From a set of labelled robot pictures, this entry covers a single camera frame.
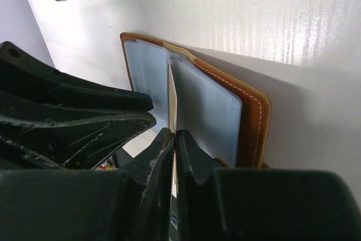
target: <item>white stitching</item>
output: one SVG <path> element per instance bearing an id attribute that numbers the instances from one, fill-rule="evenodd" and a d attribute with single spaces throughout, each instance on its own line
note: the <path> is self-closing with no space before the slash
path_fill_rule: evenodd
<path id="1" fill-rule="evenodd" d="M 206 72 L 210 73 L 211 75 L 215 76 L 216 78 L 224 81 L 225 83 L 229 84 L 230 86 L 242 91 L 243 93 L 245 93 L 246 95 L 248 95 L 249 97 L 252 97 L 259 105 L 259 123 L 258 123 L 258 132 L 257 132 L 257 139 L 256 139 L 256 149 L 254 150 L 254 154 L 253 154 L 253 162 L 252 162 L 252 166 L 254 166 L 254 162 L 256 161 L 256 153 L 257 153 L 257 148 L 258 148 L 258 142 L 259 142 L 259 134 L 261 133 L 261 123 L 262 123 L 262 104 L 260 101 L 258 101 L 257 98 L 255 98 L 254 96 L 250 95 L 249 93 L 247 93 L 246 91 L 244 91 L 243 89 L 240 89 L 239 87 L 229 83 L 227 80 L 222 79 L 221 77 L 217 76 L 215 73 L 212 73 L 211 71 L 201 67 L 200 65 L 198 65 L 197 63 L 195 63 L 195 66 L 197 66 L 198 68 L 205 70 Z"/>

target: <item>leather wallet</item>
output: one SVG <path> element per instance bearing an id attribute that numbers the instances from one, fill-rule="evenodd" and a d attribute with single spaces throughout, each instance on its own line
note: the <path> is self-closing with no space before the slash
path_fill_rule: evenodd
<path id="1" fill-rule="evenodd" d="M 132 90 L 153 100 L 150 113 L 157 121 L 156 132 L 164 127 L 172 130 L 171 126 L 188 130 L 218 161 L 264 167 L 271 115 L 265 93 L 184 47 L 132 33 L 120 38 Z"/>

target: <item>tan leather cover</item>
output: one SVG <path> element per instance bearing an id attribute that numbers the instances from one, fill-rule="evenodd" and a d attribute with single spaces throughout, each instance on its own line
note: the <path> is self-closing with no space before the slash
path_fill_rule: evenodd
<path id="1" fill-rule="evenodd" d="M 226 89 L 237 95 L 243 103 L 242 118 L 239 133 L 239 145 L 237 153 L 237 166 L 247 168 L 263 168 L 265 157 L 268 129 L 270 126 L 271 101 L 265 93 L 240 81 L 208 64 L 190 53 L 184 47 L 172 45 L 155 38 L 145 37 L 138 34 L 122 33 L 120 35 L 123 52 L 130 81 L 133 89 L 133 82 L 130 77 L 127 63 L 124 42 L 142 40 L 155 45 L 163 46 L 168 50 L 185 54 L 199 70 L 207 74 L 213 80 L 224 86 Z"/>

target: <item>card holder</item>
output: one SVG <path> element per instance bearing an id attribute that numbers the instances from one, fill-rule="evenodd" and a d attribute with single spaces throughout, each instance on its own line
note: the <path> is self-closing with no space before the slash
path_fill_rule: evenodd
<path id="1" fill-rule="evenodd" d="M 125 42 L 125 52 L 134 90 L 153 100 L 150 113 L 157 121 L 153 130 L 170 128 L 171 67 L 178 97 L 177 130 L 190 131 L 210 156 L 235 166 L 241 100 L 197 69 L 185 55 L 140 40 Z"/>
<path id="2" fill-rule="evenodd" d="M 133 63 L 130 63 L 132 62 L 129 60 L 129 58 L 131 58 L 131 53 L 127 51 L 126 44 L 128 42 L 136 42 L 137 40 L 141 40 L 143 42 L 151 43 L 157 47 L 167 49 L 170 56 L 170 65 L 172 70 L 177 69 L 178 66 L 177 64 L 175 65 L 177 62 L 173 60 L 180 62 L 187 60 L 204 76 L 211 78 L 214 82 L 221 85 L 224 89 L 228 90 L 230 93 L 239 98 L 242 105 L 241 118 L 239 118 L 239 128 L 235 130 L 238 131 L 238 144 L 237 150 L 235 151 L 236 163 L 233 161 L 230 162 L 230 157 L 233 156 L 225 155 L 229 153 L 229 151 L 225 151 L 225 149 L 223 149 L 221 155 L 212 155 L 212 157 L 215 158 L 217 156 L 219 161 L 222 161 L 223 163 L 225 162 L 226 164 L 232 166 L 236 165 L 246 168 L 264 168 L 266 166 L 263 160 L 265 157 L 266 143 L 270 127 L 272 104 L 269 97 L 265 93 L 248 85 L 239 78 L 234 78 L 222 72 L 216 67 L 208 64 L 202 57 L 198 57 L 196 52 L 191 52 L 184 47 L 173 45 L 156 38 L 146 37 L 133 33 L 122 33 L 120 38 L 123 46 L 129 81 L 133 90 L 136 89 L 135 86 L 137 85 L 137 82 L 133 82 L 134 78 L 130 72 Z M 178 116 L 181 116 L 182 109 L 179 108 L 178 111 L 180 111 L 178 112 Z"/>
<path id="3" fill-rule="evenodd" d="M 162 128 L 169 127 L 168 50 L 143 41 L 127 42 L 125 48 L 131 60 L 133 88 L 152 98 L 154 108 L 150 114 L 157 122 L 153 130 L 159 133 Z"/>
<path id="4" fill-rule="evenodd" d="M 175 58 L 178 94 L 177 131 L 188 130 L 211 157 L 235 166 L 242 102 L 197 69 L 187 58 Z"/>

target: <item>white wall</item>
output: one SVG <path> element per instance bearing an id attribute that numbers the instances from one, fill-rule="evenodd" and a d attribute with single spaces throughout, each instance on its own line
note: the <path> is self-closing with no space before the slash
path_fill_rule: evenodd
<path id="1" fill-rule="evenodd" d="M 0 0 L 0 43 L 11 41 L 54 66 L 28 0 Z"/>
<path id="2" fill-rule="evenodd" d="M 266 162 L 331 170 L 361 204 L 360 0 L 30 0 L 55 65 L 128 88 L 118 35 L 203 48 L 274 104 Z"/>

